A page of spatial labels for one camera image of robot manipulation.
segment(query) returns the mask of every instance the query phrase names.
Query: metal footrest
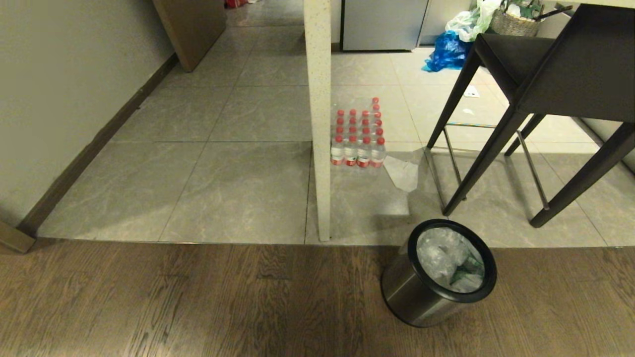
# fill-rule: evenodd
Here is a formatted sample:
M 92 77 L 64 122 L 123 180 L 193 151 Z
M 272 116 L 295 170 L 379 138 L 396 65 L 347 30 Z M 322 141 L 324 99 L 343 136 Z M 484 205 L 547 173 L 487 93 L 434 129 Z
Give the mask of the metal footrest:
M 446 130 L 447 126 L 468 126 L 471 128 L 487 128 L 487 129 L 495 129 L 496 125 L 488 125 L 488 124 L 472 124 L 472 123 L 455 123 L 449 122 L 443 128 L 443 135 L 445 136 L 445 140 L 448 143 L 448 152 L 450 153 L 450 160 L 452 161 L 452 167 L 454 168 L 454 174 L 457 178 L 457 184 L 461 185 L 463 180 L 461 179 L 461 172 L 458 170 L 457 160 L 454 157 L 454 150 L 452 149 L 452 143 L 450 142 L 450 136 L 448 134 L 448 130 Z M 531 170 L 531 175 L 533 176 L 533 181 L 536 183 L 536 188 L 538 189 L 538 195 L 540 195 L 540 200 L 542 201 L 542 206 L 546 210 L 549 210 L 549 201 L 547 200 L 547 196 L 545 196 L 545 191 L 542 188 L 542 184 L 540 183 L 540 177 L 538 177 L 538 172 L 536 171 L 535 166 L 533 165 L 533 161 L 531 160 L 531 155 L 529 154 L 529 150 L 527 149 L 527 144 L 525 143 L 525 138 L 523 138 L 523 134 L 520 130 L 516 130 L 516 135 L 518 136 L 518 141 L 520 141 L 521 146 L 523 147 L 523 152 L 525 153 L 525 157 L 527 158 L 527 163 L 529 164 L 529 168 Z M 439 193 L 439 198 L 441 199 L 442 209 L 445 209 L 445 201 L 443 200 L 443 192 L 441 191 L 441 181 L 439 180 L 439 176 L 436 172 L 436 167 L 434 166 L 434 160 L 432 158 L 431 149 L 425 149 L 425 156 L 428 160 L 430 170 L 432 172 L 432 177 L 434 179 L 434 185 L 436 186 L 437 192 Z

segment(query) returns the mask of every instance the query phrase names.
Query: chair seat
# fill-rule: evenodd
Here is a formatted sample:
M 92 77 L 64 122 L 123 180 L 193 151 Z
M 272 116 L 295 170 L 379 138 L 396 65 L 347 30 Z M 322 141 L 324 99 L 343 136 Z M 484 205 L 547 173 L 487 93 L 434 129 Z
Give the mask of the chair seat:
M 553 39 L 539 37 L 480 34 L 474 42 L 474 50 L 511 101 L 553 42 Z

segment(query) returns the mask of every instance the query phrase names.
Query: pack of water bottles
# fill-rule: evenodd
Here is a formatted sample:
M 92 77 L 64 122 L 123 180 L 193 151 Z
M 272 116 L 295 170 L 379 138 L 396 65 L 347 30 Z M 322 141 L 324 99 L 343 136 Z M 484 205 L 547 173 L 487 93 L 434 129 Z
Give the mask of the pack of water bottles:
M 335 109 L 331 133 L 333 165 L 379 168 L 386 158 L 386 140 L 379 98 L 361 104 L 363 110 Z

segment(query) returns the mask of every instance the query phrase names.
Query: blue plastic bag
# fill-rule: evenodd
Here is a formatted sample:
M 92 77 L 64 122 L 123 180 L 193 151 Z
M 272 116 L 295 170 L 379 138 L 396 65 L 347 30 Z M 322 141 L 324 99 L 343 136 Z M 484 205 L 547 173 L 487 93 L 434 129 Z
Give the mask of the blue plastic bag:
M 422 69 L 426 72 L 439 72 L 444 68 L 461 69 L 472 44 L 472 42 L 461 41 L 456 32 L 446 31 L 437 37 L 434 42 L 434 52 L 425 60 L 425 66 Z

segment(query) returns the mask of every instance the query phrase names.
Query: wooden floor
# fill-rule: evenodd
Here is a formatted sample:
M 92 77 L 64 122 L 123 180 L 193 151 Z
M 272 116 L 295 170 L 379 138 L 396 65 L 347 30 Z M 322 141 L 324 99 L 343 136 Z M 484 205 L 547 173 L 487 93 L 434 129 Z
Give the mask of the wooden floor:
M 388 311 L 393 247 L 40 239 L 0 255 L 0 356 L 635 356 L 635 248 L 498 249 L 484 301 Z

